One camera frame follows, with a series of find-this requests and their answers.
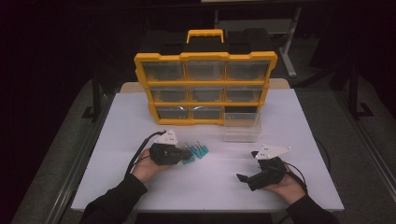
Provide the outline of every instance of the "person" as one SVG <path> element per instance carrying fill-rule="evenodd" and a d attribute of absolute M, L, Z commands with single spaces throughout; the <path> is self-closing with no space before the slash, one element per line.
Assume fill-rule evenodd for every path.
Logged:
<path fill-rule="evenodd" d="M 134 205 L 148 190 L 145 183 L 160 171 L 168 169 L 168 165 L 157 165 L 145 149 L 139 156 L 138 162 L 130 175 L 127 175 L 114 189 L 87 205 L 80 220 L 81 224 L 106 223 L 116 224 L 124 222 L 132 212 Z M 332 213 L 317 205 L 302 186 L 291 176 L 284 178 L 274 185 L 264 188 L 279 195 L 288 205 L 287 212 L 295 224 L 338 224 L 339 221 Z"/>

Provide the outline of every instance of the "hand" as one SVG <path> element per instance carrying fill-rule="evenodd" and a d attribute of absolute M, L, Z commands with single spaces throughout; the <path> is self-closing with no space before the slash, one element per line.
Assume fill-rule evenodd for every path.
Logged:
<path fill-rule="evenodd" d="M 287 172 L 291 172 L 286 163 L 285 167 Z M 279 195 L 288 205 L 297 202 L 305 196 L 305 191 L 301 185 L 289 175 L 285 175 L 278 184 L 270 185 L 263 189 L 270 190 Z"/>
<path fill-rule="evenodd" d="M 157 165 L 150 157 L 149 150 L 144 149 L 139 155 L 139 161 L 134 165 L 131 174 L 136 176 L 143 184 L 148 182 L 152 177 L 162 170 L 166 170 L 170 165 Z"/>

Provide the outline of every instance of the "toolbox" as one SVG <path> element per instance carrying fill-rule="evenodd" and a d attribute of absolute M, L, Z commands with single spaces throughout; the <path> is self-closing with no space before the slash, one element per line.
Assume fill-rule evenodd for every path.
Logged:
<path fill-rule="evenodd" d="M 225 113 L 260 113 L 277 56 L 264 29 L 149 31 L 134 57 L 158 124 L 224 124 Z"/>

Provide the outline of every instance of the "black jacket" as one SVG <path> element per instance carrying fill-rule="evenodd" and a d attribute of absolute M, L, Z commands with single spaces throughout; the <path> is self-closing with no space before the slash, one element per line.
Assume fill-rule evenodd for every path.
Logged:
<path fill-rule="evenodd" d="M 124 222 L 134 205 L 148 190 L 134 175 L 128 175 L 114 189 L 89 203 L 80 223 L 112 224 Z M 338 224 L 338 219 L 322 209 L 308 195 L 287 209 L 295 224 Z"/>

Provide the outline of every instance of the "transparent drawer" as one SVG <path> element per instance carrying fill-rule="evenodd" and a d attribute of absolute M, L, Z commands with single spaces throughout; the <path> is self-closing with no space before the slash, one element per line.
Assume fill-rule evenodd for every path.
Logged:
<path fill-rule="evenodd" d="M 224 141 L 256 142 L 261 133 L 260 113 L 224 114 Z"/>
<path fill-rule="evenodd" d="M 183 106 L 157 106 L 160 119 L 188 119 L 189 110 Z"/>
<path fill-rule="evenodd" d="M 268 61 L 227 62 L 227 79 L 262 80 L 268 64 Z"/>
<path fill-rule="evenodd" d="M 259 102 L 262 86 L 227 86 L 227 102 Z"/>
<path fill-rule="evenodd" d="M 185 87 L 150 87 L 155 102 L 185 102 Z"/>
<path fill-rule="evenodd" d="M 181 62 L 142 63 L 149 81 L 153 80 L 182 80 L 183 65 Z"/>
<path fill-rule="evenodd" d="M 190 112 L 193 119 L 222 119 L 221 106 L 191 106 Z"/>
<path fill-rule="evenodd" d="M 223 99 L 223 86 L 191 86 L 187 89 L 192 102 L 221 102 Z"/>
<path fill-rule="evenodd" d="M 221 80 L 224 79 L 225 62 L 222 61 L 189 61 L 185 62 L 187 79 Z"/>

